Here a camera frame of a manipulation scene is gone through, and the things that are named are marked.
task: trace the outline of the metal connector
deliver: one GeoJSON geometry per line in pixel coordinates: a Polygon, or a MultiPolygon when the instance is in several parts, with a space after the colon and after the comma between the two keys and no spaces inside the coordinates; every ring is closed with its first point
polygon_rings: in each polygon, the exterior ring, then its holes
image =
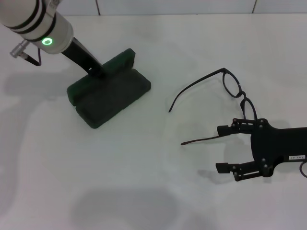
{"type": "Polygon", "coordinates": [[[13,58],[18,58],[24,52],[24,50],[27,48],[29,44],[30,44],[29,41],[23,40],[10,52],[10,55],[13,58]]]}

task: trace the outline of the black strap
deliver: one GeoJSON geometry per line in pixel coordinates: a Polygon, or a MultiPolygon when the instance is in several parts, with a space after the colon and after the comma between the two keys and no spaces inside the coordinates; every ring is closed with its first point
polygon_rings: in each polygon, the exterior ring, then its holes
{"type": "Polygon", "coordinates": [[[29,42],[38,42],[38,41],[43,40],[44,38],[48,37],[49,34],[51,34],[51,32],[53,31],[54,27],[56,26],[56,22],[57,22],[57,15],[55,14],[53,21],[52,21],[52,24],[51,24],[50,28],[47,30],[47,32],[44,33],[44,35],[40,36],[37,39],[32,39],[32,40],[28,40],[28,41],[29,42]]]}
{"type": "Polygon", "coordinates": [[[35,30],[43,21],[44,17],[46,14],[46,4],[43,2],[43,9],[42,12],[40,13],[40,16],[38,18],[38,20],[36,21],[36,23],[34,23],[30,28],[23,30],[23,31],[14,31],[19,35],[23,35],[23,34],[27,34],[29,32],[32,32],[33,30],[35,30]]]}
{"type": "Polygon", "coordinates": [[[35,5],[35,8],[33,10],[33,13],[31,14],[31,16],[25,22],[23,22],[22,24],[20,24],[18,26],[7,26],[7,27],[11,30],[19,30],[19,29],[26,27],[28,24],[30,24],[31,21],[33,21],[33,19],[35,18],[35,16],[38,13],[39,2],[40,2],[39,0],[36,0],[36,5],[35,5]]]}

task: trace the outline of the label sticker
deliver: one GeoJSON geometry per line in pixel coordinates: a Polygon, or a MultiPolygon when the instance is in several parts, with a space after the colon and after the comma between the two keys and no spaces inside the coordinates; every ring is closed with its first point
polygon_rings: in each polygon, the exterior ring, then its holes
{"type": "Polygon", "coordinates": [[[296,161],[296,160],[305,160],[306,156],[305,155],[301,155],[301,156],[289,156],[289,160],[290,161],[296,161]]]}

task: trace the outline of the white tabletop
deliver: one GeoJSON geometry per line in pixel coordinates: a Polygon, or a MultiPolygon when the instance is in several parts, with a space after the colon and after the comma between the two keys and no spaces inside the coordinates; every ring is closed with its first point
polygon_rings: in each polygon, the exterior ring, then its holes
{"type": "Polygon", "coordinates": [[[1,26],[1,230],[306,229],[300,163],[237,183],[215,163],[251,161],[248,135],[180,146],[242,117],[221,74],[167,111],[184,86],[225,67],[259,117],[278,128],[306,127],[307,15],[68,20],[101,63],[132,48],[152,90],[90,129],[66,95],[86,73],[63,55],[43,53],[40,68],[11,58],[21,39],[1,26]]]}

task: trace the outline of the eyeglass rim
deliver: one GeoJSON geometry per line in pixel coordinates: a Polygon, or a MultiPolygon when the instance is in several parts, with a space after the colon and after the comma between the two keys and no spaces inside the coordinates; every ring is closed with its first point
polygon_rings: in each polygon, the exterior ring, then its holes
{"type": "Polygon", "coordinates": [[[257,121],[258,116],[257,116],[256,108],[255,108],[253,102],[246,96],[245,92],[243,92],[243,95],[244,95],[244,99],[241,101],[240,107],[242,109],[244,119],[246,120],[245,105],[246,105],[246,102],[248,102],[250,104],[252,110],[253,110],[254,120],[257,121]]]}
{"type": "Polygon", "coordinates": [[[235,75],[230,72],[229,70],[227,69],[224,69],[224,73],[223,73],[223,85],[224,85],[224,88],[226,89],[227,93],[229,93],[230,96],[232,96],[233,98],[239,98],[242,96],[242,87],[241,87],[241,84],[239,82],[239,80],[235,77],[235,75]],[[236,83],[238,84],[238,87],[239,87],[239,93],[235,96],[233,95],[230,90],[226,87],[226,83],[225,83],[225,76],[226,74],[229,74],[230,76],[233,77],[233,79],[235,79],[236,83]]]}

